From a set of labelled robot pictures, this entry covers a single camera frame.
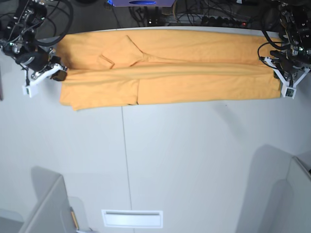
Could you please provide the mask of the orange T-shirt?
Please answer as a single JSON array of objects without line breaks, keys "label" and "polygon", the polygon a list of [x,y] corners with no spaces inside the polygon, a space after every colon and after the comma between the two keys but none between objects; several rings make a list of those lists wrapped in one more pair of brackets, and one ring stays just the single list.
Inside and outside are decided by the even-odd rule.
[{"label": "orange T-shirt", "polygon": [[97,107],[280,97],[262,64],[262,36],[190,30],[69,34],[56,47],[68,67],[60,103]]}]

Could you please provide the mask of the black power strip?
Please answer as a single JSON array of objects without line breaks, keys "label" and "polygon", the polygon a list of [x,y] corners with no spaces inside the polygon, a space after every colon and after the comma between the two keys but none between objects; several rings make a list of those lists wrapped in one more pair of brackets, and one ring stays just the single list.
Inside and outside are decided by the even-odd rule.
[{"label": "black power strip", "polygon": [[226,17],[202,17],[201,20],[202,26],[211,26],[211,27],[242,27],[245,28],[247,26],[247,22],[226,18]]}]

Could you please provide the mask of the blue grey device box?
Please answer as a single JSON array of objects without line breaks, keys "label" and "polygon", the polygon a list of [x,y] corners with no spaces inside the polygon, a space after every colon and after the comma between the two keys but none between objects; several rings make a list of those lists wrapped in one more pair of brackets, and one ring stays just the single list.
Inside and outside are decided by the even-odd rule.
[{"label": "blue grey device box", "polygon": [[115,7],[147,6],[171,7],[175,0],[109,0]]}]

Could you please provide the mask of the orange pencil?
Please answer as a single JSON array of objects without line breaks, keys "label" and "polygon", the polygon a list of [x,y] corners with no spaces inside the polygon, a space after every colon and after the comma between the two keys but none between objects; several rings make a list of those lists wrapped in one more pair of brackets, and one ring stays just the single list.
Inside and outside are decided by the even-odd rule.
[{"label": "orange pencil", "polygon": [[75,215],[74,211],[71,210],[71,211],[70,211],[70,214],[71,214],[71,217],[72,217],[72,220],[73,220],[75,229],[76,229],[76,230],[79,230],[79,224],[78,224],[78,221],[77,221],[77,218],[76,218],[76,215]]}]

